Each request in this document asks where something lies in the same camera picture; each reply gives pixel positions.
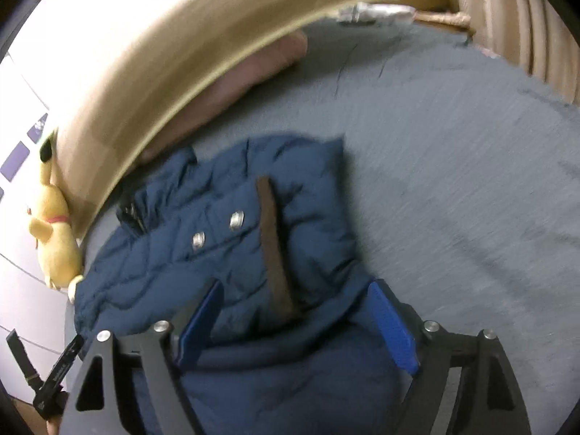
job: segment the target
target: purple square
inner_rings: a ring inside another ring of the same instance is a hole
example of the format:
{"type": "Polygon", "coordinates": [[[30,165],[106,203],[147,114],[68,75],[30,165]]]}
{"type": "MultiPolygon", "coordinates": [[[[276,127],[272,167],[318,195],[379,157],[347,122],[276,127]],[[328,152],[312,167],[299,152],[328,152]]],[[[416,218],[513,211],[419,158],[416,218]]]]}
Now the purple square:
{"type": "Polygon", "coordinates": [[[28,131],[28,137],[30,137],[30,140],[35,144],[37,144],[42,137],[42,131],[44,131],[44,125],[46,124],[47,118],[48,113],[44,113],[42,117],[34,123],[34,126],[30,128],[30,131],[28,131]]]}
{"type": "Polygon", "coordinates": [[[8,181],[12,181],[28,157],[28,154],[30,154],[30,150],[22,142],[19,142],[0,167],[0,173],[8,181]]]}

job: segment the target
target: silver bolt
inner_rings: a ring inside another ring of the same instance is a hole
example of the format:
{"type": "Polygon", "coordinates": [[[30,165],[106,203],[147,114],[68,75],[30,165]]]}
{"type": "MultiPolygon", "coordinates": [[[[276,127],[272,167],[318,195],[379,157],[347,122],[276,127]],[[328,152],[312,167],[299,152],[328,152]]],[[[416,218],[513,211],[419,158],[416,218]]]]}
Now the silver bolt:
{"type": "Polygon", "coordinates": [[[169,322],[167,321],[158,321],[153,324],[153,330],[156,332],[164,332],[169,328],[169,322]]]}
{"type": "Polygon", "coordinates": [[[498,337],[491,329],[483,329],[483,336],[488,340],[495,340],[498,337]]]}
{"type": "Polygon", "coordinates": [[[191,239],[191,246],[194,250],[201,249],[205,244],[205,234],[203,232],[197,232],[191,239]]]}
{"type": "Polygon", "coordinates": [[[100,331],[97,334],[98,341],[107,341],[110,338],[111,338],[111,332],[109,332],[109,331],[100,331]]]}
{"type": "Polygon", "coordinates": [[[441,328],[441,326],[435,321],[425,321],[423,325],[425,330],[428,332],[437,332],[441,328]]]}
{"type": "Polygon", "coordinates": [[[231,215],[230,229],[235,231],[236,229],[242,227],[243,223],[244,223],[244,211],[236,211],[231,215]]]}

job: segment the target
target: brown strip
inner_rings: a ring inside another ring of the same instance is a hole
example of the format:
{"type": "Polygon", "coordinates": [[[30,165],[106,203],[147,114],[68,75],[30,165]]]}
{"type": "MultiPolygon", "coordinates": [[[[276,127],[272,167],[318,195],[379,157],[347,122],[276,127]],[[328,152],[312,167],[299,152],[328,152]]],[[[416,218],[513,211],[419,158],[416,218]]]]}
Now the brown strip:
{"type": "Polygon", "coordinates": [[[284,272],[278,237],[277,207],[270,179],[259,177],[256,180],[256,189],[260,200],[260,242],[273,307],[280,317],[294,319],[300,312],[292,302],[290,283],[284,272]]]}

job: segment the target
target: blue fabric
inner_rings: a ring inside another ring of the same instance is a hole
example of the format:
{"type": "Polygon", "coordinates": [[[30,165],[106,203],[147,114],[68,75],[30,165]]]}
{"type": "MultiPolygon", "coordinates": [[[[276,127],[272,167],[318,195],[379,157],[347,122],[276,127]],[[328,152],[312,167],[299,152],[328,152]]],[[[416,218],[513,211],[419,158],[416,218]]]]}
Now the blue fabric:
{"type": "MultiPolygon", "coordinates": [[[[208,435],[388,433],[398,372],[366,303],[372,276],[350,227],[343,161],[342,140],[295,136],[248,140],[208,162],[176,152],[134,194],[147,233],[122,223],[77,287],[78,333],[142,332],[214,277],[224,308],[197,369],[182,376],[208,435]],[[260,248],[264,175],[301,311],[292,320],[272,307],[260,248]],[[236,211],[244,222],[231,230],[236,211]],[[194,250],[198,232],[205,244],[194,250]]],[[[159,433],[143,377],[134,378],[147,430],[159,433]]]]}

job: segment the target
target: pikachu plush toy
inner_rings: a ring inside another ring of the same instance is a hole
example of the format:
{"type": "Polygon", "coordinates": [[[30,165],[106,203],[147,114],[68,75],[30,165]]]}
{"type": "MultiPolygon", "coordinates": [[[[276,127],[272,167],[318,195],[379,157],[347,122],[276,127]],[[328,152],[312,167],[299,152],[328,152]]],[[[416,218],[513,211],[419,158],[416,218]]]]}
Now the pikachu plush toy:
{"type": "Polygon", "coordinates": [[[82,256],[73,236],[69,207],[62,192],[50,183],[53,155],[50,138],[40,149],[40,190],[30,212],[28,231],[37,240],[38,261],[46,286],[67,287],[74,302],[76,285],[83,279],[82,256]]]}

